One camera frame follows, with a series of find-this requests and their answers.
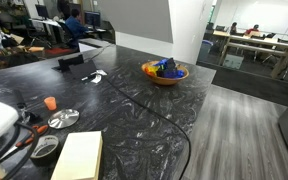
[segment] sticky note pad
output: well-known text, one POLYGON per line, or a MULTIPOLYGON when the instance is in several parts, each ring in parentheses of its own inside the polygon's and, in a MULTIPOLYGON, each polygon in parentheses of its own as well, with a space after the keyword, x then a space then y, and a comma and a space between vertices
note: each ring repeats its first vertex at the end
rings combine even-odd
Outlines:
POLYGON ((97 180, 102 144, 101 131, 70 133, 51 179, 97 180))

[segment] wooden floor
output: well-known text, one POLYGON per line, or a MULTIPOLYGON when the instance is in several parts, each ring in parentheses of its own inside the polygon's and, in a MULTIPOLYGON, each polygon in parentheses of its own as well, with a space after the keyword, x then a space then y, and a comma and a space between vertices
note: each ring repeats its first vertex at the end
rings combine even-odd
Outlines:
POLYGON ((288 180, 288 149, 277 124, 285 109, 212 85, 191 133, 192 157, 184 179, 288 180))

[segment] orange bowl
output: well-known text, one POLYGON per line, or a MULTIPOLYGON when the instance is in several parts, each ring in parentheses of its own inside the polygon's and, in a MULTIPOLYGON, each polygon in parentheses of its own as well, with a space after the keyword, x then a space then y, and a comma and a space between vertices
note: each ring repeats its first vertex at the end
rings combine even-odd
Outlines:
POLYGON ((149 75, 145 72, 145 68, 146 67, 149 67, 149 66, 153 66, 154 64, 158 63, 159 61, 150 61, 150 62, 147 62, 145 64, 142 65, 142 71, 147 75, 147 77, 153 81, 154 83, 156 84, 159 84, 159 85, 174 85, 178 82, 180 82, 181 80, 187 78, 187 76, 189 75, 189 72, 188 70, 182 66, 182 65, 178 65, 177 66, 177 69, 178 70, 182 70, 184 71, 184 76, 182 78, 161 78, 161 77, 157 77, 157 76, 152 76, 152 75, 149 75))

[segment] small orange cup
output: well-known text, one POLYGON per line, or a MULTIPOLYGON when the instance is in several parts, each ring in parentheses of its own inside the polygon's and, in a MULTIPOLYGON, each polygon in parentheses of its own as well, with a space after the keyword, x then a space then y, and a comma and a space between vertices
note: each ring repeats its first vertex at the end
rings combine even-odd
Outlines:
POLYGON ((48 97, 44 99, 45 105, 47 106, 48 110, 55 110, 56 109, 56 100, 55 97, 48 97))

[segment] tape roll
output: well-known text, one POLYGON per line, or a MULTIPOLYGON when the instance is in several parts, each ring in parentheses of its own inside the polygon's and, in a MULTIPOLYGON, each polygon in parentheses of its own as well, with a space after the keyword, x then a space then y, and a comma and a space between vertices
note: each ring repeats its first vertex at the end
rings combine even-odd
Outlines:
POLYGON ((58 159, 60 150, 60 142, 56 136, 42 136, 31 155, 31 160, 36 166, 48 166, 58 159))

